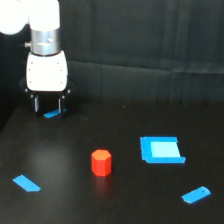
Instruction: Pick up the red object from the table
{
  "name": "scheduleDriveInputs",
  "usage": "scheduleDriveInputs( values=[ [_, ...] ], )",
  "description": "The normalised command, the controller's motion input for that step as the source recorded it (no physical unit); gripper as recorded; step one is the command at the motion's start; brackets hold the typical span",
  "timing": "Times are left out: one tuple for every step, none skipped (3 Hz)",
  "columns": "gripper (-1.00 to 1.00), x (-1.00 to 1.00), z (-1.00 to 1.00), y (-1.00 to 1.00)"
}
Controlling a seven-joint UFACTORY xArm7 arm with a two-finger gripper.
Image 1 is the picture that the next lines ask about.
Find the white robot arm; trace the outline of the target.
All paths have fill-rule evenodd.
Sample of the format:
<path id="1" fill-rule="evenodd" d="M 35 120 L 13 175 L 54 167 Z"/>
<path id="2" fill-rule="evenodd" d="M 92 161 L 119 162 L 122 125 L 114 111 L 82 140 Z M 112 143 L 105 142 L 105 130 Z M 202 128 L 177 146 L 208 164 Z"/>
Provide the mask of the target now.
<path id="1" fill-rule="evenodd" d="M 20 86 L 39 112 L 40 92 L 58 92 L 58 114 L 64 115 L 65 99 L 71 92 L 68 66 L 60 44 L 60 5 L 58 0 L 0 0 L 0 33 L 15 35 L 28 25 L 31 40 L 26 76 Z"/>

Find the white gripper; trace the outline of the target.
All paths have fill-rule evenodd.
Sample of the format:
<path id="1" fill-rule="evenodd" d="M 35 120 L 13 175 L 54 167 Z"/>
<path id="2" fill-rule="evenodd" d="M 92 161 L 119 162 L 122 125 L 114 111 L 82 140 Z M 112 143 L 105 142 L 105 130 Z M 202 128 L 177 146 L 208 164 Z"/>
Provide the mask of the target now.
<path id="1" fill-rule="evenodd" d="M 28 54 L 26 76 L 19 82 L 25 92 L 63 92 L 69 86 L 68 66 L 65 53 L 60 51 L 53 56 Z M 36 116 L 39 115 L 39 96 L 31 95 L 31 104 Z M 66 97 L 60 96 L 58 109 L 61 117 L 66 114 Z"/>

